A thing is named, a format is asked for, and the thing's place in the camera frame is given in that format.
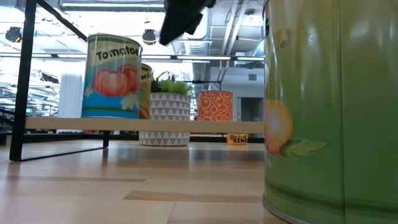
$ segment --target green cylinder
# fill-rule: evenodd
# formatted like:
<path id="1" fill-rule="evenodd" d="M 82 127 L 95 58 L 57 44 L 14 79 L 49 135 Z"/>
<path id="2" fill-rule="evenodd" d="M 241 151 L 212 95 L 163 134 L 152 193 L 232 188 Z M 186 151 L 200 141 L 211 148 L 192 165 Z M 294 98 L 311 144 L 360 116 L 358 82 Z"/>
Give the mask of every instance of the green cylinder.
<path id="1" fill-rule="evenodd" d="M 269 0 L 264 205 L 398 223 L 398 1 Z"/>

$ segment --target light wood floor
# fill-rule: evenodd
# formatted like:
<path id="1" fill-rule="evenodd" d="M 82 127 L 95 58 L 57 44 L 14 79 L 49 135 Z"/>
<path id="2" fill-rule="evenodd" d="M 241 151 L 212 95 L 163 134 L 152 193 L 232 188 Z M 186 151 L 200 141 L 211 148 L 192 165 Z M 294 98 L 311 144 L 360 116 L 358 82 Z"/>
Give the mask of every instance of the light wood floor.
<path id="1" fill-rule="evenodd" d="M 24 156 L 101 147 L 97 140 L 32 143 Z M 285 223 L 264 211 L 264 146 L 190 143 L 109 149 L 23 163 L 0 147 L 0 223 Z"/>

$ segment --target small yellow box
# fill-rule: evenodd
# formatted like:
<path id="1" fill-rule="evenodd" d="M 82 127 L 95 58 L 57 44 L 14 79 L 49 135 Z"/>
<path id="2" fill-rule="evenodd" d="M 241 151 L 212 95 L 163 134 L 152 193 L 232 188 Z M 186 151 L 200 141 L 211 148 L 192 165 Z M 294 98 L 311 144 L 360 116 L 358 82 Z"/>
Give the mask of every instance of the small yellow box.
<path id="1" fill-rule="evenodd" d="M 248 134 L 228 134 L 226 143 L 235 146 L 245 146 L 248 144 Z"/>

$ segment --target orange circle pattern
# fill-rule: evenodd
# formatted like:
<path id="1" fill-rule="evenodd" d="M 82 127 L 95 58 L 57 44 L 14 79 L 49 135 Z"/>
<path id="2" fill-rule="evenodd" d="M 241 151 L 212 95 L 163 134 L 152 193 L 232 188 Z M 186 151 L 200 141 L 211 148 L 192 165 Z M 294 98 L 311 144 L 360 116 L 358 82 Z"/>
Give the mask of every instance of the orange circle pattern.
<path id="1" fill-rule="evenodd" d="M 233 94 L 203 91 L 198 94 L 198 121 L 232 121 Z"/>

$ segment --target tomato can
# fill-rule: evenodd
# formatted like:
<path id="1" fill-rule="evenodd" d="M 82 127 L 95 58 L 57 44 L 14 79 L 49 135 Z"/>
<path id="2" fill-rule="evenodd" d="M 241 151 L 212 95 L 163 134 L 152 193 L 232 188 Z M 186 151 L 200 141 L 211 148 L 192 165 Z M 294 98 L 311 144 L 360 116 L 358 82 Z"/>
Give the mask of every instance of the tomato can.
<path id="1" fill-rule="evenodd" d="M 142 47 L 109 34 L 88 37 L 82 118 L 139 118 Z"/>
<path id="2" fill-rule="evenodd" d="M 139 84 L 139 119 L 149 119 L 150 88 L 152 85 L 152 68 L 141 64 L 141 79 Z"/>

